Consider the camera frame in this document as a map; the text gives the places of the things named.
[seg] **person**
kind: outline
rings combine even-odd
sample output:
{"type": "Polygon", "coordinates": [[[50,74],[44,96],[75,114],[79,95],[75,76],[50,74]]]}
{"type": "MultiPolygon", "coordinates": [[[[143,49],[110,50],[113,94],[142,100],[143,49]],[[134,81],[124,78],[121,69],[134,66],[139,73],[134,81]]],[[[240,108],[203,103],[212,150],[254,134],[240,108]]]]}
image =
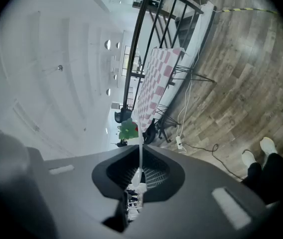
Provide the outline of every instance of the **person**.
{"type": "Polygon", "coordinates": [[[278,154],[275,143],[268,137],[260,141],[260,147],[266,155],[263,168],[249,150],[242,153],[242,161],[248,168],[248,176],[242,183],[254,191],[265,204],[271,204],[283,200],[283,158],[278,154]]]}

